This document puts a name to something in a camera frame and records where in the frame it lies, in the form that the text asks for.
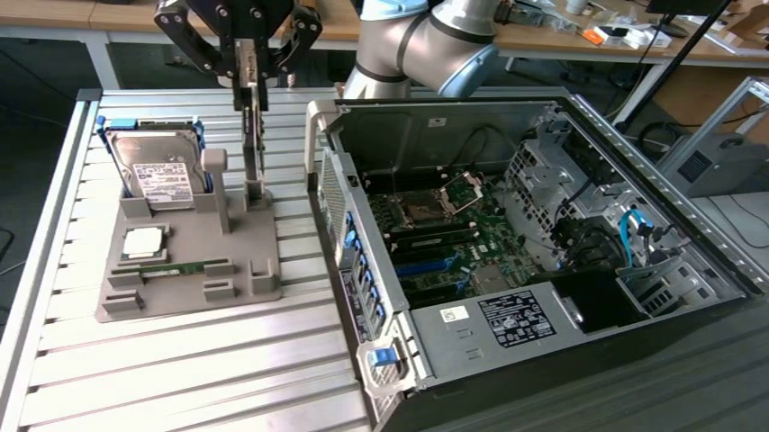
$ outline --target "blue cable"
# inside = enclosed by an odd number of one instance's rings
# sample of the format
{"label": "blue cable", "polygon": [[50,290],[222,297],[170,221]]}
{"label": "blue cable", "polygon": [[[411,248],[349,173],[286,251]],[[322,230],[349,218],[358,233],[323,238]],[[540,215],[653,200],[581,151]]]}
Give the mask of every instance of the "blue cable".
{"label": "blue cable", "polygon": [[628,262],[630,263],[629,266],[633,267],[633,251],[630,248],[630,239],[628,237],[628,223],[630,221],[630,217],[636,218],[636,221],[640,225],[644,223],[649,228],[653,228],[654,224],[646,220],[644,213],[637,209],[629,209],[625,211],[625,214],[622,214],[622,217],[620,218],[620,238],[622,239],[622,246],[625,247],[625,253],[628,254]]}

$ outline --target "expansion slot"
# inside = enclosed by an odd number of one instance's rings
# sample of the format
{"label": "expansion slot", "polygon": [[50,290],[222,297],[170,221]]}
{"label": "expansion slot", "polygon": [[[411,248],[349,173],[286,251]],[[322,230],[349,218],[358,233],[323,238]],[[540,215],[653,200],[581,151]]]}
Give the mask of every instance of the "expansion slot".
{"label": "expansion slot", "polygon": [[423,275],[425,273],[445,272],[452,268],[452,264],[454,264],[454,260],[457,259],[458,256],[460,254],[454,254],[454,256],[449,258],[444,258],[435,261],[426,261],[418,264],[402,265],[399,267],[395,267],[395,274],[399,277],[406,277],[406,276]]}
{"label": "expansion slot", "polygon": [[473,223],[453,223],[438,227],[391,231],[386,240],[390,252],[414,252],[430,248],[445,248],[476,241],[478,228]]}

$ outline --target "sticker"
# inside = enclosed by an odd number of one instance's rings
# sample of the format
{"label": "sticker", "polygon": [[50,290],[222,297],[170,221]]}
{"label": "sticker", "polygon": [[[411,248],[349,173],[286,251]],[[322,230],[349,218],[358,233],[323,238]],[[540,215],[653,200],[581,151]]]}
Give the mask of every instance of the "sticker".
{"label": "sticker", "polygon": [[466,320],[470,315],[468,315],[468,309],[464,306],[457,306],[456,308],[441,309],[441,317],[444,322],[453,322]]}
{"label": "sticker", "polygon": [[516,347],[556,335],[556,329],[530,291],[480,301],[478,305],[502,347]]}
{"label": "sticker", "polygon": [[446,117],[434,117],[427,119],[429,128],[442,128],[444,126],[446,126]]}
{"label": "sticker", "polygon": [[421,246],[437,245],[441,241],[444,241],[444,238],[433,238],[431,240],[415,241],[415,242],[411,244],[411,247],[413,247],[413,248],[419,248]]}
{"label": "sticker", "polygon": [[134,164],[132,167],[148,202],[174,203],[193,200],[187,165],[182,163]]}
{"label": "sticker", "polygon": [[163,277],[163,276],[178,276],[182,272],[179,270],[159,270],[158,272],[147,272],[142,274],[142,277]]}

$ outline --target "power supply label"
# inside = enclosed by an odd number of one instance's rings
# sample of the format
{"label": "power supply label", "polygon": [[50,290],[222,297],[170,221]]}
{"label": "power supply label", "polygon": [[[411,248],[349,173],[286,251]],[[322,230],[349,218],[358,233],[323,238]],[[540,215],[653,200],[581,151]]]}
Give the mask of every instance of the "power supply label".
{"label": "power supply label", "polygon": [[556,329],[530,291],[480,301],[478,305],[497,341],[505,348],[556,335]]}

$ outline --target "black pole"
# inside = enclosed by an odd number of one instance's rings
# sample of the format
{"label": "black pole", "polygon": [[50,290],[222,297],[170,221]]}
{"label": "black pole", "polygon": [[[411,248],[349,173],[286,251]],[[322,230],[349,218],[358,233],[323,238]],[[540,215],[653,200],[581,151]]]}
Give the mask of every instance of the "black pole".
{"label": "black pole", "polygon": [[636,105],[636,108],[633,108],[633,110],[630,111],[628,118],[625,119],[625,121],[621,121],[620,123],[617,123],[616,127],[617,127],[617,130],[620,132],[624,133],[630,128],[630,125],[632,125],[633,121],[636,120],[636,117],[638,117],[638,114],[644,110],[644,107],[649,104],[649,102],[652,102],[652,99],[654,98],[656,93],[660,91],[660,89],[665,85],[665,82],[670,78],[670,75],[673,75],[673,72],[676,72],[676,69],[678,68],[681,62],[684,61],[686,56],[689,56],[689,53],[690,53],[692,49],[694,48],[694,45],[697,45],[697,42],[700,42],[700,39],[711,30],[711,26],[716,23],[716,21],[721,17],[721,13],[727,10],[731,3],[732,3],[732,0],[724,0],[721,5],[719,6],[719,9],[708,15],[708,18],[705,18],[705,22],[703,23],[703,25],[700,26],[700,28],[697,29],[697,31],[694,32],[694,34],[692,35],[689,40],[686,40],[686,44],[684,44],[684,48],[681,48],[681,51],[678,52],[678,54],[676,55],[676,57],[670,61],[670,64],[668,65],[668,67],[665,68],[665,71],[662,72],[662,75],[657,79],[654,85],[652,85],[652,88],[649,89],[649,91],[644,95],[644,98],[641,99],[641,101]]}

